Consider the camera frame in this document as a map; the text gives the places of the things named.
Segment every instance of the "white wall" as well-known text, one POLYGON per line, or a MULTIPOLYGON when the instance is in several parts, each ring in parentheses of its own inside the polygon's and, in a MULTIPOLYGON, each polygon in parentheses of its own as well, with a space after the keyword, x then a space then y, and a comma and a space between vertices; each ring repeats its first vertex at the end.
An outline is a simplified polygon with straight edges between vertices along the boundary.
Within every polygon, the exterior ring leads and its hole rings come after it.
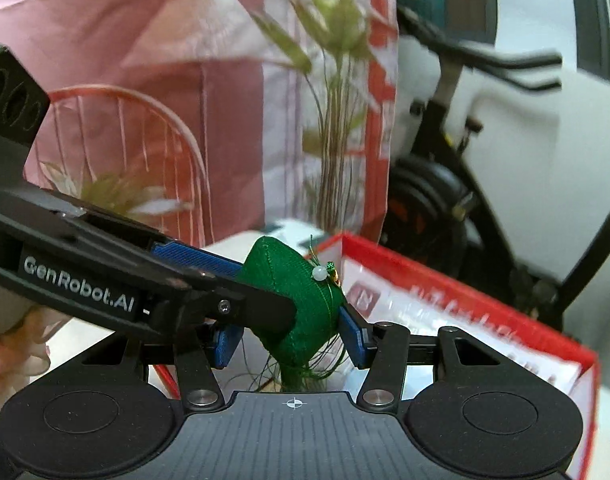
MULTIPOLYGON (((563 91, 528 96, 486 76, 467 73, 447 120, 451 133, 460 132, 468 113, 485 124, 480 137, 470 143, 466 158, 517 257, 557 278, 573 268, 610 211, 610 85, 576 72, 576 44, 566 33, 575 31, 575 22, 569 22, 573 12, 572 0, 540 0, 539 4, 537 0, 499 0, 498 50, 554 47, 563 52, 563 91), (526 2, 523 9, 521 1, 526 2), (552 11, 555 2, 558 12, 552 11), (540 22, 531 23, 533 19, 540 22), (554 23, 565 23, 565 27, 554 23), (537 34, 530 35, 530 30, 537 34)), ((409 137, 402 132, 415 126, 405 116, 405 108, 413 96, 426 99, 432 94, 438 74, 434 56, 413 40, 402 41, 401 119, 394 150, 409 145, 409 137)), ((609 325, 610 261, 566 317, 566 328, 594 348, 609 325)))

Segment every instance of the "triangular cutout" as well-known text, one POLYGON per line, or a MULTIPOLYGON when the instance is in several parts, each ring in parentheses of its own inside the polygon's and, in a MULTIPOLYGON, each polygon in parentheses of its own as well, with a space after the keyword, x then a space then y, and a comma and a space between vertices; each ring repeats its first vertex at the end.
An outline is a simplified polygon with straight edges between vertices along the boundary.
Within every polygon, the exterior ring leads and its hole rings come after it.
POLYGON ((496 366, 500 364, 492 356, 474 346, 467 339, 458 338, 454 341, 460 364, 464 366, 496 366))

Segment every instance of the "exercise bike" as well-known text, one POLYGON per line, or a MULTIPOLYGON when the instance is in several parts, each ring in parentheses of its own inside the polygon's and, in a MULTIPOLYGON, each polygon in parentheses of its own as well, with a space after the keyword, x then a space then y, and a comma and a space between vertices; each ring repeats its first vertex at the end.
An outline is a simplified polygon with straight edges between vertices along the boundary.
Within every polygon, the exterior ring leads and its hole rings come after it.
POLYGON ((511 73, 560 67, 557 53, 499 57, 451 41, 433 25, 399 11, 401 34, 415 37, 439 57, 441 77, 427 104, 415 101, 410 113, 422 116, 411 152, 389 174, 388 211, 381 244, 466 283, 542 322, 562 330, 563 313, 610 256, 610 215, 587 252, 564 280, 535 275, 517 262, 508 240, 463 161, 471 136, 483 125, 467 118, 458 144, 443 131, 464 69, 478 70, 519 91, 558 91, 560 79, 526 84, 511 73), (473 226, 480 242, 472 243, 473 226))

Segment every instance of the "black handlebar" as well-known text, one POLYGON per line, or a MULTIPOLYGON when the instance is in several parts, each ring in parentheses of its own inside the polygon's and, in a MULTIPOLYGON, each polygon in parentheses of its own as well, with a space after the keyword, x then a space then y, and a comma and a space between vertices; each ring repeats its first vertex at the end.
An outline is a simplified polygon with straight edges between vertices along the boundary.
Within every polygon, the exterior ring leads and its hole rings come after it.
POLYGON ((528 92, 546 92, 562 88, 560 79, 554 78, 534 85, 525 84, 508 76, 506 71, 532 70, 535 68, 560 67, 563 57, 558 52, 540 52, 522 56, 498 56, 469 48, 458 41, 450 40, 434 25, 418 18, 412 18, 403 10, 398 10, 398 20, 402 34, 415 37, 419 43, 435 52, 443 59, 480 70, 516 88, 528 92))

